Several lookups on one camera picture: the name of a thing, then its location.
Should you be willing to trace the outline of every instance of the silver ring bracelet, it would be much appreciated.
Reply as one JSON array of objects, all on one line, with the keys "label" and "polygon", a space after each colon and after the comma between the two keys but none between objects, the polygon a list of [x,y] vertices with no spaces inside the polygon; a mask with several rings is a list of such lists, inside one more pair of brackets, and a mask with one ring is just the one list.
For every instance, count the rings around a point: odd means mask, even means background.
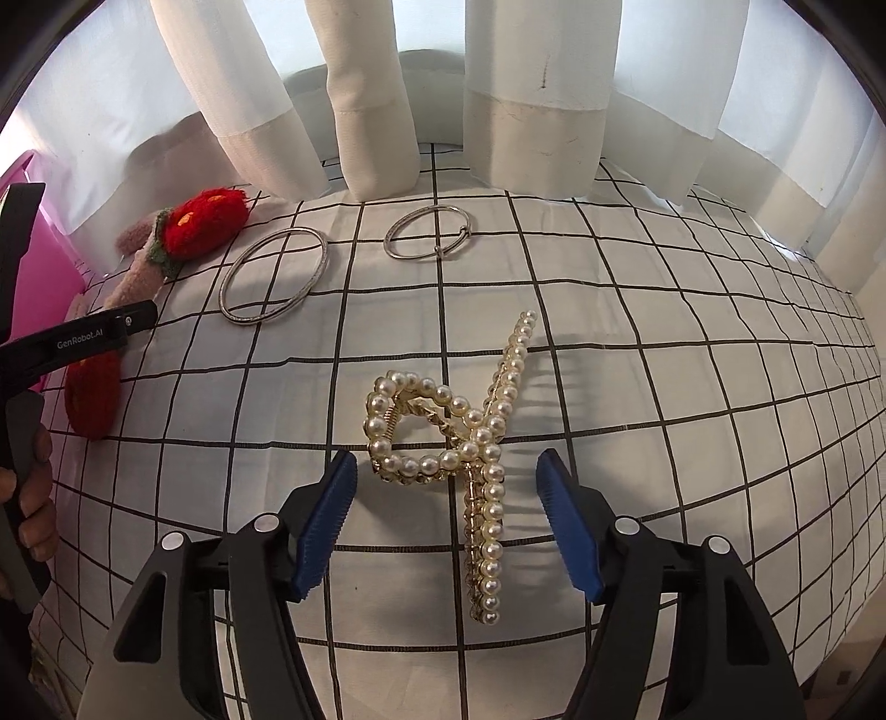
[{"label": "silver ring bracelet", "polygon": [[[320,242],[320,259],[317,261],[316,267],[314,268],[314,273],[305,283],[305,286],[302,287],[297,293],[295,293],[283,305],[280,305],[272,310],[262,312],[259,315],[235,315],[228,307],[228,290],[230,288],[231,282],[234,280],[234,277],[239,272],[240,268],[243,267],[243,263],[246,262],[250,255],[255,253],[257,250],[261,250],[269,242],[273,242],[278,238],[287,237],[293,234],[313,235]],[[246,248],[243,254],[241,254],[234,261],[234,264],[230,266],[230,270],[228,270],[228,274],[225,275],[223,281],[221,282],[221,287],[219,288],[219,308],[221,309],[221,313],[235,325],[256,325],[257,323],[264,322],[265,320],[272,320],[275,317],[280,317],[284,313],[289,312],[307,297],[307,294],[310,293],[313,287],[317,284],[317,280],[320,279],[323,271],[326,270],[326,265],[328,264],[328,262],[329,244],[327,243],[326,238],[320,232],[314,230],[313,228],[296,227],[272,232],[270,235],[266,235],[264,238],[258,239],[253,242],[248,248]]]},{"label": "silver ring bracelet", "polygon": [[[464,225],[462,225],[461,229],[458,232],[458,237],[455,238],[449,245],[445,247],[435,247],[430,253],[424,253],[420,255],[404,255],[398,253],[393,249],[392,244],[395,240],[395,236],[398,232],[400,232],[404,227],[417,220],[419,217],[424,217],[425,215],[430,215],[431,213],[437,213],[440,210],[446,210],[452,213],[458,213],[464,218]],[[388,253],[394,260],[427,260],[428,258],[436,257],[442,260],[448,254],[453,253],[457,250],[465,240],[470,237],[470,215],[468,215],[464,210],[460,207],[456,207],[455,205],[430,205],[428,207],[420,207],[417,210],[413,210],[408,215],[404,215],[400,220],[394,223],[391,226],[391,229],[385,235],[384,248],[385,252]]]}]

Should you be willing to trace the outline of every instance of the metal spring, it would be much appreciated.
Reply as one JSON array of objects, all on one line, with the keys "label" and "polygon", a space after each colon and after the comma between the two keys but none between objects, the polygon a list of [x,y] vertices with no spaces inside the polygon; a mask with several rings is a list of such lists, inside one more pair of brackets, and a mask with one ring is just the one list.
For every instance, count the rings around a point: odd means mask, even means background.
[{"label": "metal spring", "polygon": [[393,403],[391,407],[388,408],[383,417],[385,418],[385,423],[387,424],[384,438],[390,442],[393,442],[393,432],[397,429],[397,423],[400,422],[400,418],[403,417],[403,413],[400,412],[400,408],[397,407],[397,403]]}]

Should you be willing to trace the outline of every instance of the white tablecloth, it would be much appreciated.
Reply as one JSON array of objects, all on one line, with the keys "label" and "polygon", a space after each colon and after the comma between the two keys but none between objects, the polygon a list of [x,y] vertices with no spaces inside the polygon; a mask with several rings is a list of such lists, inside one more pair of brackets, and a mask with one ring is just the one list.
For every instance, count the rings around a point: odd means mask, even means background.
[{"label": "white tablecloth", "polygon": [[[548,202],[478,185],[460,152],[424,148],[407,196],[360,205],[338,192],[292,204],[247,188],[247,229],[186,266],[132,338],[112,437],[71,435],[57,374],[63,537],[34,630],[69,689],[83,687],[116,608],[153,546],[237,530],[316,481],[338,448],[360,463],[328,584],[292,608],[329,718],[558,716],[584,661],[586,614],[538,498],[538,454],[557,448],[616,513],[660,536],[727,536],[805,679],[883,576],[880,363],[859,310],[814,262],[762,237],[742,211],[696,190],[682,208],[601,166],[589,200]],[[338,166],[327,163],[331,176]],[[474,218],[444,262],[396,262],[381,238],[435,200]],[[446,239],[460,219],[444,214]],[[307,225],[330,266],[304,305],[260,327],[219,313],[221,277],[259,236]],[[409,252],[433,246],[425,217]],[[308,236],[247,263],[231,301],[281,301],[313,269]],[[119,276],[98,282],[99,305]],[[523,309],[540,312],[509,422],[502,620],[467,615],[461,489],[382,483],[361,430],[374,378],[391,368],[445,381],[480,403]],[[398,439],[438,442],[421,422]],[[641,717],[657,716],[675,605],[663,597]],[[456,608],[461,613],[456,615]],[[216,613],[232,718],[248,717],[233,638]]]}]

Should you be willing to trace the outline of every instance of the white curtain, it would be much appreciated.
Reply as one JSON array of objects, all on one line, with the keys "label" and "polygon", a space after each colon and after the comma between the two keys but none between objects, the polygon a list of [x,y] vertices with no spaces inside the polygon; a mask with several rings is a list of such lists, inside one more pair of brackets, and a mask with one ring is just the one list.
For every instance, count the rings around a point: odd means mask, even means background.
[{"label": "white curtain", "polygon": [[585,195],[600,161],[621,0],[467,0],[464,152],[490,185]]},{"label": "white curtain", "polygon": [[348,188],[357,200],[408,190],[418,179],[418,143],[391,0],[305,4],[329,68],[326,88]]},{"label": "white curtain", "polygon": [[877,267],[882,123],[781,0],[373,0],[366,34],[330,16],[355,0],[153,2],[162,34],[151,0],[105,0],[0,135],[0,162],[39,152],[32,175],[97,270],[121,227],[209,184],[306,197],[317,158],[341,155],[356,198],[405,190],[407,108],[418,142],[463,141],[513,192],[583,195],[602,149],[674,203],[698,183],[745,207],[842,286]]},{"label": "white curtain", "polygon": [[678,204],[711,148],[749,0],[623,0],[603,154]]},{"label": "white curtain", "polygon": [[752,0],[729,100],[697,182],[800,247],[840,188],[873,107],[781,0]]},{"label": "white curtain", "polygon": [[151,0],[200,112],[248,182],[287,200],[315,198],[326,175],[242,0]]}]

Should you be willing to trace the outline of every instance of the pink box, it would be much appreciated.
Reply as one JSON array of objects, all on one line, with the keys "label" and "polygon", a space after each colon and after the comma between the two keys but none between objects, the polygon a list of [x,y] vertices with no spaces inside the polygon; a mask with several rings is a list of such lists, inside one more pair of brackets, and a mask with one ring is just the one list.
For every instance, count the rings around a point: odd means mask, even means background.
[{"label": "pink box", "polygon": [[[22,154],[0,176],[0,195],[12,183],[28,182],[27,165],[33,156],[33,152]],[[71,301],[86,288],[77,270],[77,254],[46,215],[45,202],[34,221],[30,247],[19,264],[10,340],[65,322]]]}]

